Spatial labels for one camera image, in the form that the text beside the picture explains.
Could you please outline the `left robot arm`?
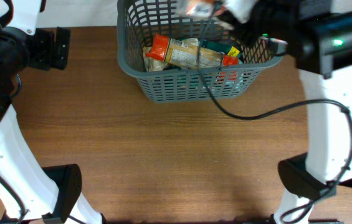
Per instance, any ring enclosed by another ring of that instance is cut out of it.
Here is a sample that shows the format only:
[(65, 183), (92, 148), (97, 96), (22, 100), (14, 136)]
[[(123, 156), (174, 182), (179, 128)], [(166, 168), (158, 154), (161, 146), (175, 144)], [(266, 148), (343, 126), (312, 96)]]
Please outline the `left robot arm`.
[(43, 0), (0, 1), (0, 199), (2, 223), (105, 223), (82, 194), (77, 164), (42, 167), (21, 133), (13, 99), (20, 72), (67, 66), (70, 31), (37, 28)]

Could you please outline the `orange spaghetti packet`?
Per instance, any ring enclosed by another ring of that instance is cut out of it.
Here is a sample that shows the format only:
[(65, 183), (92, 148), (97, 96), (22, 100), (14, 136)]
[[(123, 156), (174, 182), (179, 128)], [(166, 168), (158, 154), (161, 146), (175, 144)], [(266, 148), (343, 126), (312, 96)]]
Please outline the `orange spaghetti packet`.
[(197, 61), (198, 46), (160, 34), (155, 34), (152, 47), (145, 56), (155, 61), (186, 68), (211, 68), (239, 64), (239, 59), (211, 49), (200, 48), (200, 59)]

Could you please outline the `green coffee sachet bag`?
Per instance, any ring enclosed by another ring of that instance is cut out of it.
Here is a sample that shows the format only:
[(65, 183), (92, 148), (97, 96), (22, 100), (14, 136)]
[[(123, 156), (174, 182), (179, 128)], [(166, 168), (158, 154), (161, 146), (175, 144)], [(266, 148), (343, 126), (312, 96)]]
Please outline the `green coffee sachet bag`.
[(234, 46), (229, 45), (229, 44), (223, 44), (221, 42), (215, 42), (215, 41), (206, 40), (206, 39), (204, 39), (202, 42), (199, 41), (198, 55), (197, 55), (198, 62), (200, 59), (200, 48), (201, 47), (206, 48), (206, 49), (211, 49), (216, 52), (224, 53), (224, 54), (230, 55), (232, 57), (236, 57), (239, 59), (239, 64), (242, 64), (242, 60), (240, 59), (242, 56), (242, 53), (240, 52), (240, 50), (238, 50), (237, 48), (235, 48)]

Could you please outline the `beige paper pouch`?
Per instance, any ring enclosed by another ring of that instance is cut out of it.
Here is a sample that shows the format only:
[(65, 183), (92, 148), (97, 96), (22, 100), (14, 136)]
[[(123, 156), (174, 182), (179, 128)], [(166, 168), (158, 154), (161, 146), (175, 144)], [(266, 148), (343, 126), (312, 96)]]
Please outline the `beige paper pouch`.
[[(195, 46), (199, 45), (199, 41), (197, 38), (188, 38), (188, 39), (182, 38), (179, 40), (181, 42), (186, 43), (186, 44), (192, 44)], [(146, 53), (148, 53), (150, 50), (151, 50), (151, 47), (143, 47), (143, 60), (144, 60), (144, 65), (145, 65), (147, 72), (158, 72), (158, 71), (162, 71), (162, 70), (179, 68), (179, 66), (171, 65), (169, 63), (162, 62), (162, 61), (147, 57)]]

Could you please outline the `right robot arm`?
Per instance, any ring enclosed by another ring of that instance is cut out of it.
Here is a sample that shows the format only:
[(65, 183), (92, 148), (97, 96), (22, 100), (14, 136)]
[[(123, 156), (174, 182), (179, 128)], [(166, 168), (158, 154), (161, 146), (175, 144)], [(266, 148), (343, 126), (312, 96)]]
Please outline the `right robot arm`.
[(250, 17), (259, 34), (284, 40), (305, 92), (309, 148), (285, 159), (285, 186), (274, 223), (307, 223), (314, 204), (352, 187), (352, 12), (330, 1), (259, 1)]

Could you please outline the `tissue multipack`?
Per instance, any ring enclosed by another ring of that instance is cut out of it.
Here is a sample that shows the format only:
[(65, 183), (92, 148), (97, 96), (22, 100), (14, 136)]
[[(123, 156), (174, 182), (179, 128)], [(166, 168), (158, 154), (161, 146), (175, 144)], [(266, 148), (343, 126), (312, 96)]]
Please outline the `tissue multipack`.
[(183, 17), (207, 19), (214, 10), (214, 0), (178, 0), (176, 13)]

